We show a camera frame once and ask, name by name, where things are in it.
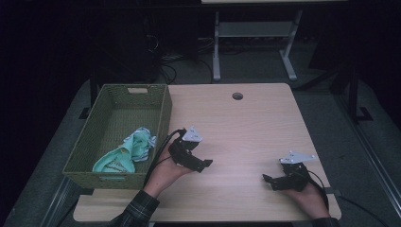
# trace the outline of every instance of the towel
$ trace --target towel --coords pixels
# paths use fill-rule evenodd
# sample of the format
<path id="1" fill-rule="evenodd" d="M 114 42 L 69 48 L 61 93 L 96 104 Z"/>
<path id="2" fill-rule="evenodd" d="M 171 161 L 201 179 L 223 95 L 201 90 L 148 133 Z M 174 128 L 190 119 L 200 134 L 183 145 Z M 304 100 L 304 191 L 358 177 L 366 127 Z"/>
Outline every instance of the towel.
<path id="1" fill-rule="evenodd" d="M 148 159 L 148 152 L 156 144 L 156 136 L 151 136 L 146 128 L 138 128 L 123 140 L 124 144 L 101 157 L 92 169 L 94 172 L 135 172 L 134 162 Z"/>

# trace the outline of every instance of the person's right hand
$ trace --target person's right hand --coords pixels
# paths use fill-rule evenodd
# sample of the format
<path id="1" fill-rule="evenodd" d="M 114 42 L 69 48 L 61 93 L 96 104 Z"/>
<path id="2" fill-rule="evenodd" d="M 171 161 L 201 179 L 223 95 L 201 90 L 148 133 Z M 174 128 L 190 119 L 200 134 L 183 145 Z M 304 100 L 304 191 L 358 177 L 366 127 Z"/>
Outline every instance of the person's right hand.
<path id="1" fill-rule="evenodd" d="M 295 200 L 311 218 L 330 218 L 320 192 L 311 183 L 308 183 L 301 192 L 294 189 L 282 190 L 281 192 Z"/>

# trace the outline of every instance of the basket handle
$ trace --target basket handle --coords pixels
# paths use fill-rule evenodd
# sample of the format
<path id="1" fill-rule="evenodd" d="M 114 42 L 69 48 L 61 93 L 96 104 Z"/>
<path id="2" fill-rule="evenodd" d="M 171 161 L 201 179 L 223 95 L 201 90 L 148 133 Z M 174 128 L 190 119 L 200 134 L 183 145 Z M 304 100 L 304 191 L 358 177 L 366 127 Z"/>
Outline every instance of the basket handle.
<path id="1" fill-rule="evenodd" d="M 125 182 L 126 178 L 124 176 L 100 176 L 99 179 L 102 182 Z"/>
<path id="2" fill-rule="evenodd" d="M 130 94 L 147 94 L 148 88 L 141 88 L 141 87 L 129 87 L 127 88 Z"/>

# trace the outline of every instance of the hand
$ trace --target hand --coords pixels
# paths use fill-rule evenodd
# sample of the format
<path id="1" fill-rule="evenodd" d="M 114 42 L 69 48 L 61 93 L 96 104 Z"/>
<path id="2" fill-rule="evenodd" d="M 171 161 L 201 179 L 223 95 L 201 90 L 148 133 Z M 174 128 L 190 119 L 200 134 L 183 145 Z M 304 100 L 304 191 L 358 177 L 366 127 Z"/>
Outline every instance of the hand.
<path id="1" fill-rule="evenodd" d="M 162 191 L 170 187 L 181 176 L 193 172 L 191 169 L 177 166 L 174 161 L 169 158 L 169 144 L 160 155 L 159 163 L 150 174 L 149 180 L 144 187 L 144 191 L 153 198 L 157 198 Z"/>
<path id="2" fill-rule="evenodd" d="M 330 218 L 320 192 L 311 183 L 308 183 L 301 192 L 294 189 L 283 190 L 282 192 L 295 200 L 311 218 Z"/>

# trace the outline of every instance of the stand leg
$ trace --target stand leg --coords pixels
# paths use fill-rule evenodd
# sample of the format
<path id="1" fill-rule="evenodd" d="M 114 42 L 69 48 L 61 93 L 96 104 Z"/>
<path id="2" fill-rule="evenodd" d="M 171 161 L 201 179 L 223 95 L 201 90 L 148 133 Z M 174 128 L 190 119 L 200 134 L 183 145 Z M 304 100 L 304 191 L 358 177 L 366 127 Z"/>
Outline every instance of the stand leg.
<path id="1" fill-rule="evenodd" d="M 297 30 L 298 30 L 298 25 L 301 21 L 301 16 L 302 16 L 302 11 L 299 10 L 295 16 L 295 19 L 292 23 L 291 30 L 288 35 L 288 44 L 285 49 L 280 50 L 280 56 L 281 56 L 284 66 L 286 67 L 289 80 L 292 80 L 292 81 L 297 80 L 297 76 L 295 75 L 291 61 L 289 60 L 289 52 L 291 50 L 292 44 L 294 43 L 295 35 L 297 34 Z"/>
<path id="2" fill-rule="evenodd" d="M 215 22 L 215 52 L 213 53 L 213 80 L 220 81 L 220 60 L 218 58 L 218 11 Z"/>

